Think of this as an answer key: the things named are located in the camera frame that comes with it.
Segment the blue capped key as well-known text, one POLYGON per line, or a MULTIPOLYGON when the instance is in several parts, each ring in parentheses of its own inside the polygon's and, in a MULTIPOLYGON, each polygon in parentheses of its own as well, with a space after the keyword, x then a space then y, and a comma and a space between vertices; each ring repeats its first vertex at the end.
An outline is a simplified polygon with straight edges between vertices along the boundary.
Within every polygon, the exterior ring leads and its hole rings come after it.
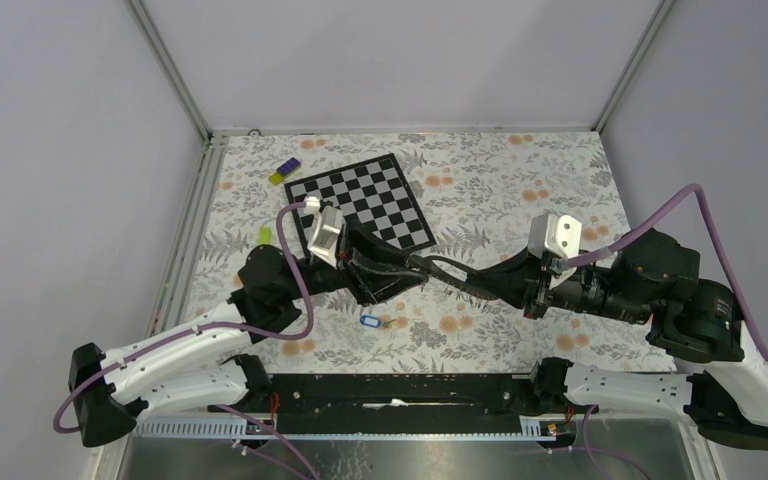
POLYGON ((378 329, 382 325, 382 320, 371 315, 362 315, 359 319, 361 325, 369 328, 378 329))

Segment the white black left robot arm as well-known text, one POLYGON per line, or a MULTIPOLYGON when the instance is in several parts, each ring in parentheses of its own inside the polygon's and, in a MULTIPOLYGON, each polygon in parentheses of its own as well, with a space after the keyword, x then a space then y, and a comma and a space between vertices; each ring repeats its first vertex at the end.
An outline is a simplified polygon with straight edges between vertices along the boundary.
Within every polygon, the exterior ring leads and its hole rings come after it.
POLYGON ((124 347, 90 342, 71 356, 69 395, 53 420, 85 447, 109 444, 165 411, 235 402, 256 411, 269 401, 267 380, 241 367, 197 372, 199 364, 230 349, 266 339, 298 340, 314 322, 314 296, 348 291, 363 306, 387 301, 426 283, 417 257, 349 227, 327 237, 318 255, 297 258, 287 244, 259 246, 238 275, 241 288, 197 318, 124 347))

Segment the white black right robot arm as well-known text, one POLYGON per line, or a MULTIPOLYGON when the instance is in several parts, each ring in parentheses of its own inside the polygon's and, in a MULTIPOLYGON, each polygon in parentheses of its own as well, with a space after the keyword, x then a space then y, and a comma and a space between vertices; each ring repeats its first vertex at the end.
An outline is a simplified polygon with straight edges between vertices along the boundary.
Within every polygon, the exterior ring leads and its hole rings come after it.
POLYGON ((540 318, 551 308, 648 325, 647 342, 699 372, 601 373, 564 364, 533 386, 535 402, 557 412, 576 406, 653 409, 694 424, 717 444, 768 451, 768 363, 732 289, 699 275, 700 255, 649 230, 610 267, 582 265, 560 279, 552 254, 522 251, 468 270, 469 291, 540 318))

